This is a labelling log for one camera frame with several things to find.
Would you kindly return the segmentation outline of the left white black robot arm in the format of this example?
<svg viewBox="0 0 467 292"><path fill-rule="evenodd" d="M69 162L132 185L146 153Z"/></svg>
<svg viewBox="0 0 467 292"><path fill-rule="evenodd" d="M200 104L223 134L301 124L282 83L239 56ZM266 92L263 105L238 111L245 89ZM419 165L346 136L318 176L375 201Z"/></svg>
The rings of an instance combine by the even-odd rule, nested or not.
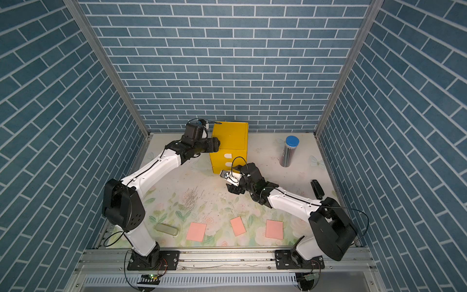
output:
<svg viewBox="0 0 467 292"><path fill-rule="evenodd" d="M148 164L123 179L106 182L102 214L110 223L120 227L139 256L148 257L157 250L157 242L144 225L143 199L150 188L172 170L202 153L219 151L219 139L209 137L211 123L205 119L188 121L182 137L167 144Z"/></svg>

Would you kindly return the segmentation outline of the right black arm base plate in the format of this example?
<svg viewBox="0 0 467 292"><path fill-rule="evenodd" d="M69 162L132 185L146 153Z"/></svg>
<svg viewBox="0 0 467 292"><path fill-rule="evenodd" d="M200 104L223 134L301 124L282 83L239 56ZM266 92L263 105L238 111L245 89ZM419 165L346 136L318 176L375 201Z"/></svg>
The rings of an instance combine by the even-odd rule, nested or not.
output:
<svg viewBox="0 0 467 292"><path fill-rule="evenodd" d="M278 270L301 269L319 271L325 268L325 264L321 256L305 260L293 249L275 250L274 258L276 261L276 268Z"/></svg>

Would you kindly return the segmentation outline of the pink sticky note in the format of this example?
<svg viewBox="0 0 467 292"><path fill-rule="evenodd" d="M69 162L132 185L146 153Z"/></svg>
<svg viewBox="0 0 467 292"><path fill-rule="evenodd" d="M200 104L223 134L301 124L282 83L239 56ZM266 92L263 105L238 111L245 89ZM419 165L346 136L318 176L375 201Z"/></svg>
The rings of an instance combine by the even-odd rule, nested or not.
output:
<svg viewBox="0 0 467 292"><path fill-rule="evenodd" d="M265 237L276 240L283 240L283 222L267 220L265 228Z"/></svg>
<svg viewBox="0 0 467 292"><path fill-rule="evenodd" d="M204 223L191 223L187 232L186 240L202 242L207 225Z"/></svg>
<svg viewBox="0 0 467 292"><path fill-rule="evenodd" d="M231 224L233 233L236 237L246 233L246 228L244 227L241 217L236 217L234 219L231 219L230 224Z"/></svg>

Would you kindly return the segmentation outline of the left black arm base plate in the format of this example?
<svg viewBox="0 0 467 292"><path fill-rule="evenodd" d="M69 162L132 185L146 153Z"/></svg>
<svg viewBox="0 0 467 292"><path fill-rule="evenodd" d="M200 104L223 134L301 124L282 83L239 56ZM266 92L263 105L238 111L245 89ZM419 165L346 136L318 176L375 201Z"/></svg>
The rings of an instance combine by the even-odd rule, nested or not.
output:
<svg viewBox="0 0 467 292"><path fill-rule="evenodd" d="M175 250L157 250L148 256L132 252L126 266L129 271L175 271L178 267L180 252Z"/></svg>

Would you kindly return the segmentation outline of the yellow three-drawer cabinet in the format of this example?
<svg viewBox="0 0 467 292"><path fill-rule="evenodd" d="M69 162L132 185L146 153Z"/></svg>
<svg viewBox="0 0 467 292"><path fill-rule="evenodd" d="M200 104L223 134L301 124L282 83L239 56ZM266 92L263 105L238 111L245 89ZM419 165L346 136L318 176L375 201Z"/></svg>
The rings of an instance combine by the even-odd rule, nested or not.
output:
<svg viewBox="0 0 467 292"><path fill-rule="evenodd" d="M220 141L219 150L210 154L212 171L219 175L232 166L245 165L248 157L248 130L245 122L220 122L215 124L212 137Z"/></svg>

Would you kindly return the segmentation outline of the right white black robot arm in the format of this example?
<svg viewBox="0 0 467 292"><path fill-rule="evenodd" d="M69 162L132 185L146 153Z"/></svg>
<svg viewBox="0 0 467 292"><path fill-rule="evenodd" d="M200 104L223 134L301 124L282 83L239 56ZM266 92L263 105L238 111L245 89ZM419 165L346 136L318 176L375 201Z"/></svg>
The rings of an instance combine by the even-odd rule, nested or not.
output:
<svg viewBox="0 0 467 292"><path fill-rule="evenodd" d="M303 236L293 248L297 263L323 255L340 261L357 237L358 228L336 200L330 197L312 200L288 192L278 184L266 181L254 163L223 170L220 177L227 181L230 193L248 192L254 202L309 223L312 234Z"/></svg>

